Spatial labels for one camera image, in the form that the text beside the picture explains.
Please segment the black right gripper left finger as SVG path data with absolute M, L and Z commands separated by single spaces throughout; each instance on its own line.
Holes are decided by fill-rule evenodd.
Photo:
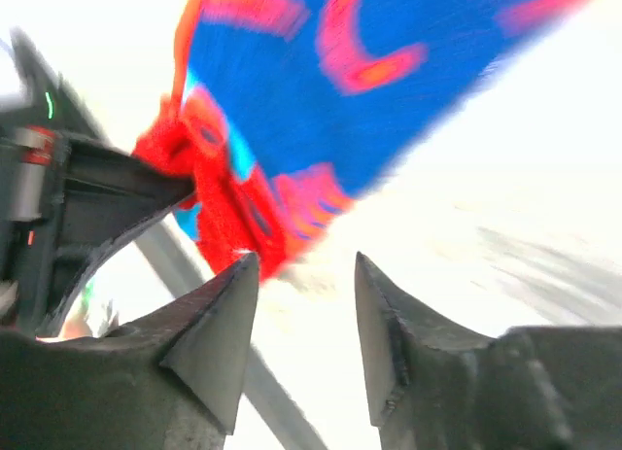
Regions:
M 1 332 L 5 449 L 220 449 L 234 432 L 259 289 L 248 254 L 101 338 Z

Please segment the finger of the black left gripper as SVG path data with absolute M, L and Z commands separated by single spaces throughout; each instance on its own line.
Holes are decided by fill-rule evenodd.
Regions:
M 96 269 L 193 192 L 189 179 L 75 133 L 57 135 L 51 173 L 52 212 L 33 229 L 37 336 L 57 335 Z

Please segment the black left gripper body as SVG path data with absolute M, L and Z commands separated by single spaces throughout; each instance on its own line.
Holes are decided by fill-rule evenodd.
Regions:
M 58 331 L 54 298 L 68 140 L 41 126 L 1 138 L 1 323 Z

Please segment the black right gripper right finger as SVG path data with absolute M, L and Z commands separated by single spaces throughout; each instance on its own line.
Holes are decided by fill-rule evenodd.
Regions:
M 491 338 L 355 268 L 371 424 L 395 450 L 617 449 L 621 331 L 520 327 Z

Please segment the red and blue towel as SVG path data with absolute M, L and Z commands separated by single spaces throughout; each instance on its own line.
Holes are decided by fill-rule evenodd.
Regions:
M 214 271 L 298 257 L 495 61 L 586 0 L 188 0 L 134 154 Z

